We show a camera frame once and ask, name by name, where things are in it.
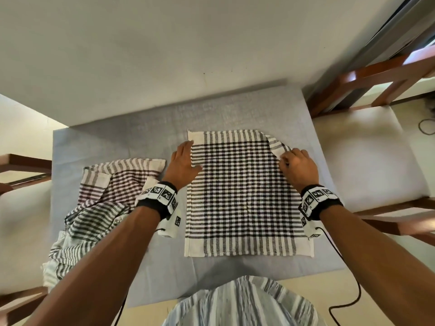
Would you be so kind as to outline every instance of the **white cushion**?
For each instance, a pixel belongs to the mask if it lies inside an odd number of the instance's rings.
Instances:
[[[0,196],[0,295],[42,286],[50,249],[51,181]]]
[[[389,106],[326,115],[313,123],[338,194],[352,212],[429,195]]]

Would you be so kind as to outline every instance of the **striped shirt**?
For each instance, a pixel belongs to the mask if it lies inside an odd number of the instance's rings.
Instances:
[[[324,326],[313,305],[274,280],[243,276],[179,302],[162,326]]]

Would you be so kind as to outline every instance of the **gray cloth surface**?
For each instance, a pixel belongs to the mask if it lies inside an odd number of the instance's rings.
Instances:
[[[294,86],[164,106],[71,128],[53,136],[51,239],[77,204],[85,166],[123,158],[163,158],[188,137],[188,130],[257,129],[290,147],[306,149],[316,161],[321,184],[335,190],[302,92]],[[179,192],[186,208],[186,188]],[[184,221],[176,239],[155,235],[130,287],[128,307],[190,296],[244,275],[281,280],[332,271],[345,265],[328,240],[314,240],[315,257],[184,257]]]

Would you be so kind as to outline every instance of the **forearm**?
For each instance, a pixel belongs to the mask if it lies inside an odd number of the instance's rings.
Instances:
[[[110,325],[159,222],[155,210],[136,208],[56,285],[26,326]]]
[[[388,236],[342,206],[320,214],[343,259],[395,325],[435,320],[435,274]]]

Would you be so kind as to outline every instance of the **checkered towel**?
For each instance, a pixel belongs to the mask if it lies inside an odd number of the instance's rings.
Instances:
[[[297,207],[278,159],[286,145],[257,130],[188,132],[192,163],[202,172],[188,186],[184,255],[308,255]]]
[[[161,159],[123,159],[83,169],[78,206],[65,217],[65,230],[43,265],[50,289],[133,209],[148,178],[164,169]]]

